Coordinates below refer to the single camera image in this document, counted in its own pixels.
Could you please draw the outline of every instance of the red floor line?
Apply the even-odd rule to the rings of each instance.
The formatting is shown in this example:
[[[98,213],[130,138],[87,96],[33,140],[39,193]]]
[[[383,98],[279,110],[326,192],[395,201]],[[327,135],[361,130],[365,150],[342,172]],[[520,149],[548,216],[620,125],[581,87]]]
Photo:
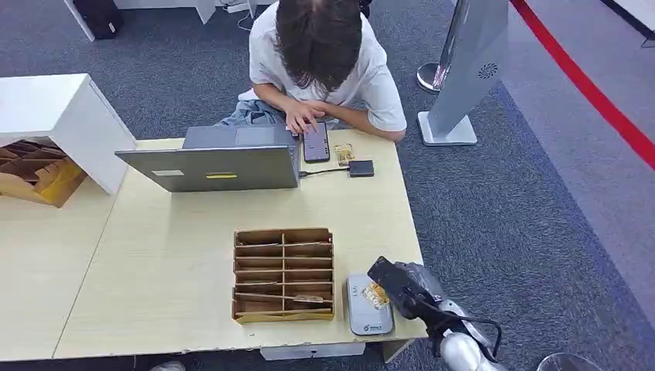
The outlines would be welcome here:
[[[511,3],[537,36],[539,42],[559,65],[559,68],[580,90],[580,93],[612,125],[628,145],[655,170],[655,145],[653,142],[585,75],[582,69],[555,40],[555,37],[546,29],[546,26],[537,18],[537,15],[530,9],[525,0],[511,0]]]

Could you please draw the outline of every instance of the cardboard organizer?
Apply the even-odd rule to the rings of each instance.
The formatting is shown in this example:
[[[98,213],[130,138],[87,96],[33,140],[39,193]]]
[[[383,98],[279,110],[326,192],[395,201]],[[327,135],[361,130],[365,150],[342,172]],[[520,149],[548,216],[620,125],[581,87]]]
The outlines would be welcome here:
[[[87,174],[50,141],[0,147],[0,195],[62,207]]]
[[[332,233],[325,228],[236,232],[234,274],[238,323],[334,317]]]

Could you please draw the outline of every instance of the gray laptop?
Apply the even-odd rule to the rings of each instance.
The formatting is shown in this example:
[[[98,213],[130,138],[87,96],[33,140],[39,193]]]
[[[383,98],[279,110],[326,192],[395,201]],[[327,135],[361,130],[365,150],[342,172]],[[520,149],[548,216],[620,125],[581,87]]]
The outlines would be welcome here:
[[[298,143],[284,127],[193,127],[181,149],[116,155],[170,192],[298,187]]]

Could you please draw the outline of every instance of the smartphone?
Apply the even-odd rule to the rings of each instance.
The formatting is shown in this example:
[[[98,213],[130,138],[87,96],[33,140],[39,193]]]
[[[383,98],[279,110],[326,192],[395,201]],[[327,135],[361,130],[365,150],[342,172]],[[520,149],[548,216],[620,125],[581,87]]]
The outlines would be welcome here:
[[[330,145],[328,144],[328,127],[319,122],[316,131],[310,128],[303,134],[303,152],[305,162],[330,161]]]

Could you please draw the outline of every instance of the small black box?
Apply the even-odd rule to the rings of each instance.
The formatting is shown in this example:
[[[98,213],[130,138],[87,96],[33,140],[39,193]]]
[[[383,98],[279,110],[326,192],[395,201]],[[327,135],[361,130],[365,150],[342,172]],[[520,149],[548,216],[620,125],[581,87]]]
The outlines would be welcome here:
[[[348,163],[350,169],[348,170],[351,178],[358,178],[364,176],[373,176],[375,172],[373,171],[373,161],[350,161]]]

